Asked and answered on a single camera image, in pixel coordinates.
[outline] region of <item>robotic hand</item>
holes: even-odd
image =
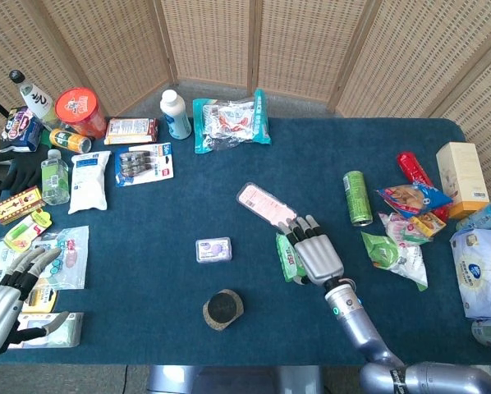
[[[54,248],[28,250],[17,257],[0,282],[0,354],[11,343],[21,343],[31,339],[46,337],[57,330],[67,319],[68,312],[60,313],[51,323],[41,328],[27,328],[17,331],[23,303],[38,281],[41,272],[61,253]]]
[[[344,267],[328,236],[308,215],[289,227],[278,224],[302,258],[311,282],[323,286],[337,321],[351,344],[366,358],[360,385],[371,394],[491,394],[486,372],[453,364],[419,363],[405,366],[384,343],[355,294],[355,283],[342,278]]]

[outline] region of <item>white packaged bag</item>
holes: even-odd
[[[111,152],[91,152],[72,157],[71,207],[68,213],[82,209],[107,209],[105,199],[105,166]]]
[[[450,240],[467,318],[491,318],[491,230],[460,231]]]

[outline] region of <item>wicker room divider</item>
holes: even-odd
[[[89,86],[109,115],[200,80],[344,117],[447,117],[491,193],[491,0],[0,0],[6,108],[16,67],[53,97]]]

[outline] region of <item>green snack bag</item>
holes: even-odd
[[[286,282],[295,281],[300,283],[305,277],[305,269],[301,257],[286,236],[277,233],[277,251],[282,264],[282,272]]]
[[[426,290],[428,280],[420,246],[403,247],[388,236],[372,236],[365,232],[360,234],[375,267],[407,277],[417,284],[419,291]]]

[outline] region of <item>blue table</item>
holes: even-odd
[[[324,291],[284,282],[274,228],[236,202],[240,188],[254,182],[323,225],[369,316],[405,362],[488,363],[491,350],[474,341],[464,318],[448,244],[453,223],[422,247],[429,289],[419,292],[414,282],[372,266],[342,187],[350,170],[365,174],[369,190],[406,183],[396,163],[403,150],[417,154],[437,185],[435,154],[448,141],[464,140],[460,128],[435,119],[271,119],[270,135],[272,146],[204,155],[193,153],[193,136],[174,140],[174,178],[142,186],[117,188],[111,157],[107,211],[67,215],[68,204],[47,207],[53,230],[90,227],[85,289],[61,291],[56,305],[85,312],[81,344],[11,350],[0,362],[363,364]],[[159,142],[169,140],[161,123]],[[376,220],[365,231],[381,235],[376,213],[390,209],[374,192],[369,199]],[[0,236],[7,229],[0,226]],[[232,261],[196,263],[195,241],[220,236],[232,239]],[[245,313],[215,332],[202,305],[223,288],[241,295]]]

